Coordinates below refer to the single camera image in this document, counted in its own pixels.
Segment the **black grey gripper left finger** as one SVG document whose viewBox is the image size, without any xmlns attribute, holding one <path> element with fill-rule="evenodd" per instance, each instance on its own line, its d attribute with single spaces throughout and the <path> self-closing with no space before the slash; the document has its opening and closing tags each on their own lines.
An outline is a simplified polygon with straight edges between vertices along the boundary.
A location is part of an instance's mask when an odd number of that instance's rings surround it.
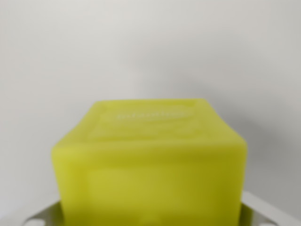
<svg viewBox="0 0 301 226">
<path fill-rule="evenodd" d="M 64 226 L 64 217 L 59 201 L 28 217 L 23 226 Z"/>
</svg>

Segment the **black grey gripper right finger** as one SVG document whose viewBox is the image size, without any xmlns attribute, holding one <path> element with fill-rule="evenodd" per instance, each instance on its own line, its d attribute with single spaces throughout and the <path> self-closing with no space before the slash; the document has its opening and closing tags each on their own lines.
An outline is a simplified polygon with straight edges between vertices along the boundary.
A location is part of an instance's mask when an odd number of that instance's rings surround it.
<svg viewBox="0 0 301 226">
<path fill-rule="evenodd" d="M 244 191 L 239 226 L 286 226 L 286 216 L 276 207 Z"/>
</svg>

